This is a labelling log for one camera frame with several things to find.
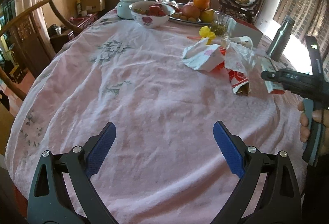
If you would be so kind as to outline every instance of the stainless steel bottle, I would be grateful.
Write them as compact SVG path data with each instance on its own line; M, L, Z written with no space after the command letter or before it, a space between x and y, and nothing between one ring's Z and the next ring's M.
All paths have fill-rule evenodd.
M271 57L274 61L279 61L282 52L284 51L291 35L292 27L295 24L295 21L290 17L286 16L284 22L281 27L276 32L276 35L269 46L269 49L266 53Z

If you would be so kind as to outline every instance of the metal screw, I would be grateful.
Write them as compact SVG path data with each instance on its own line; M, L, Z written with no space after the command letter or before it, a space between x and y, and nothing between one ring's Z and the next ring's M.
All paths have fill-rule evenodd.
M81 148L80 146L75 146L75 147L73 148L73 152L74 152L74 153L79 153L79 152L81 152L81 150L82 150L82 148Z
M248 152L255 153L255 152L257 152L257 149L254 146L250 146L250 147L248 147Z
M50 152L48 150L46 150L42 153L42 156L47 157L49 154L50 154Z
M288 156L288 154L285 151L283 151L283 150L280 152L280 155L282 157L287 157Z

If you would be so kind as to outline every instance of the yellow flower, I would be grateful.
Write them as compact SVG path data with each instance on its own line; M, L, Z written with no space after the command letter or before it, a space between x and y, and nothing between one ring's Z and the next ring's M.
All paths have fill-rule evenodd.
M209 38L207 45L210 45L212 40L216 38L216 34L213 31L210 31L210 28L208 26L201 27L199 31L200 36L203 38Z

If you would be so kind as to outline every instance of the sunlight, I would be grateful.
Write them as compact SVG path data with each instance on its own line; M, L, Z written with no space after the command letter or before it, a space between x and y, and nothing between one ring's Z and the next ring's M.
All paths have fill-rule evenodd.
M280 24L271 20L269 26L264 32L271 40L273 40ZM307 48L293 35L290 36L289 42L283 51L283 55L291 62L297 72L312 74L310 65L310 55Z

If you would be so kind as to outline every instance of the apple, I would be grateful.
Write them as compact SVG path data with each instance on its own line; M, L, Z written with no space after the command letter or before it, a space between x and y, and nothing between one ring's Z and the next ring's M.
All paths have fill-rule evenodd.
M200 20L203 23L211 23L213 21L213 14L214 14L213 9L206 8L200 13Z

